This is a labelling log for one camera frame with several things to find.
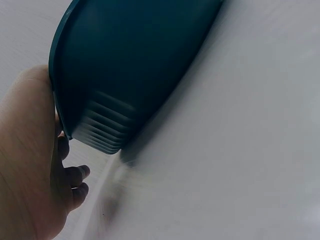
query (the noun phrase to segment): teal plastic container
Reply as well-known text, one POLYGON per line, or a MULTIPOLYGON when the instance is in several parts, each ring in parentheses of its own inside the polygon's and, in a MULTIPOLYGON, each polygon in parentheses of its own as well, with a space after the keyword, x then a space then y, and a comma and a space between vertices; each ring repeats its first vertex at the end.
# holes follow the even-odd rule
POLYGON ((49 75, 66 136, 115 154, 165 102, 221 0, 74 0, 49 75))

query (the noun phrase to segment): white surface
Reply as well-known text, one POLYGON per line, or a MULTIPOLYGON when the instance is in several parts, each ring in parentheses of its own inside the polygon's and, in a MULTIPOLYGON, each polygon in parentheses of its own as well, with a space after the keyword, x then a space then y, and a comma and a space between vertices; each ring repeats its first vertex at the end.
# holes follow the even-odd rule
POLYGON ((227 2, 122 155, 138 164, 116 215, 110 223, 97 199, 83 239, 318 240, 319 10, 316 0, 227 2))
MULTIPOLYGON (((0 99, 20 71, 47 64, 53 36, 70 0, 0 0, 0 99)), ((107 157, 77 142, 65 166, 89 165, 86 179, 90 193, 103 171, 107 157)), ((81 208, 73 211, 56 240, 69 240, 79 220, 81 208)))

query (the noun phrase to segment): skin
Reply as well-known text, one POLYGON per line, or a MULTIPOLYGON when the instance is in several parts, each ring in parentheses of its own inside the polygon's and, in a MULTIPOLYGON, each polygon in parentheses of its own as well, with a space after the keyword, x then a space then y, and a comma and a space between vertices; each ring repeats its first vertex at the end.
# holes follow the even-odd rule
POLYGON ((90 170, 68 153, 48 67, 21 73, 0 103, 0 240, 53 239, 84 202, 90 170))

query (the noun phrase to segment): finger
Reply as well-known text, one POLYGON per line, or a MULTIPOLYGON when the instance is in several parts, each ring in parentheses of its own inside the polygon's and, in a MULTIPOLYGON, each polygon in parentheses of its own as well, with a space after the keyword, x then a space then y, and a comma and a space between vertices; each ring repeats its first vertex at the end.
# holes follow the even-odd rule
POLYGON ((65 136, 58 137, 58 154, 61 160, 66 159, 70 151, 69 141, 65 136))
POLYGON ((55 103, 48 66, 34 67, 19 75, 0 104, 0 121, 25 147, 51 157, 55 103))
POLYGON ((88 166, 83 165, 79 167, 71 166, 65 169, 65 174, 69 180, 71 188, 79 187, 82 181, 89 176, 90 169, 88 166))
POLYGON ((80 207, 80 205, 84 203, 88 192, 89 187, 84 182, 78 188, 72 189, 73 209, 80 207))
POLYGON ((55 135, 58 137, 62 132, 62 126, 58 114, 55 114, 55 135))

